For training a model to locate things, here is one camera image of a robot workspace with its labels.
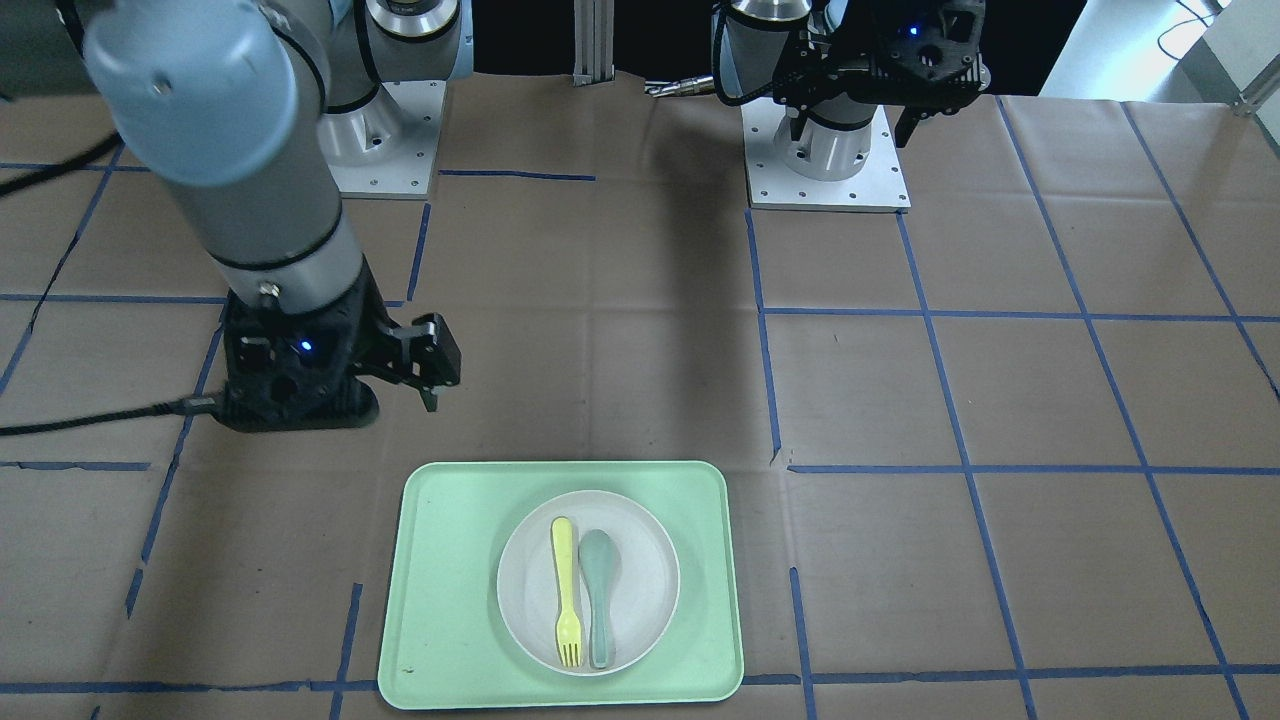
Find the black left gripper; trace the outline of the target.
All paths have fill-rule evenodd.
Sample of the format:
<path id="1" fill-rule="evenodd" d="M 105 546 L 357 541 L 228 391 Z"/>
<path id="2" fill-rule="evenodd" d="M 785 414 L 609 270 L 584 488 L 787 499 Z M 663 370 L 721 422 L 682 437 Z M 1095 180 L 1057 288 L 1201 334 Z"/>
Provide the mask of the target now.
<path id="1" fill-rule="evenodd" d="M 854 102 L 890 104 L 887 78 L 874 45 L 786 46 L 774 69 L 774 102 L 788 106 L 788 138 L 803 141 L 808 109 L 846 96 Z M 895 146 L 905 149 L 925 109 L 904 108 L 895 124 Z"/>

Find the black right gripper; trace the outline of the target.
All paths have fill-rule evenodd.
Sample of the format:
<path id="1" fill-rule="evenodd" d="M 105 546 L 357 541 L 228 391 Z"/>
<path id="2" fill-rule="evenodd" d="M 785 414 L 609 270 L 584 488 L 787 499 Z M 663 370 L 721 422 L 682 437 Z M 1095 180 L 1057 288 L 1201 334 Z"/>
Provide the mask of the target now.
<path id="1" fill-rule="evenodd" d="M 438 387 L 457 386 L 462 364 L 460 346 L 442 314 L 428 313 L 408 325 L 375 315 L 358 331 L 349 372 L 416 388 L 425 410 L 436 413 Z"/>

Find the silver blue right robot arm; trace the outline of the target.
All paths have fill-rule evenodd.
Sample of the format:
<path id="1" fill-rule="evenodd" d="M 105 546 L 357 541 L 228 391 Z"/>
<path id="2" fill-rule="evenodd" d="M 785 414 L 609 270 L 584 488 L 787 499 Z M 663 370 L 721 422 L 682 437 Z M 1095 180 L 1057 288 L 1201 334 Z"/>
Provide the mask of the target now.
<path id="1" fill-rule="evenodd" d="M 355 427 L 378 413 L 370 377 L 436 409 L 460 348 L 435 313 L 389 318 L 321 129 L 388 81 L 466 76 L 467 3 L 110 1 L 86 18 L 82 58 L 228 283 L 212 415 Z"/>

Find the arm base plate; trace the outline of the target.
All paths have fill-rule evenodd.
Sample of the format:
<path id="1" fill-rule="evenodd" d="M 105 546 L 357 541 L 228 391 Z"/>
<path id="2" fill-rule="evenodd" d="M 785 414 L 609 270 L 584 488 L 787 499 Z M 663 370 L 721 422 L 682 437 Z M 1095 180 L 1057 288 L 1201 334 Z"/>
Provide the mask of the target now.
<path id="1" fill-rule="evenodd" d="M 882 106 L 852 131 L 808 120 L 791 138 L 785 106 L 741 106 L 750 205 L 795 211 L 899 213 L 911 206 L 893 133 Z"/>
<path id="2" fill-rule="evenodd" d="M 361 108 L 317 124 L 320 149 L 346 199 L 425 200 L 436 172 L 447 82 L 394 82 Z"/>

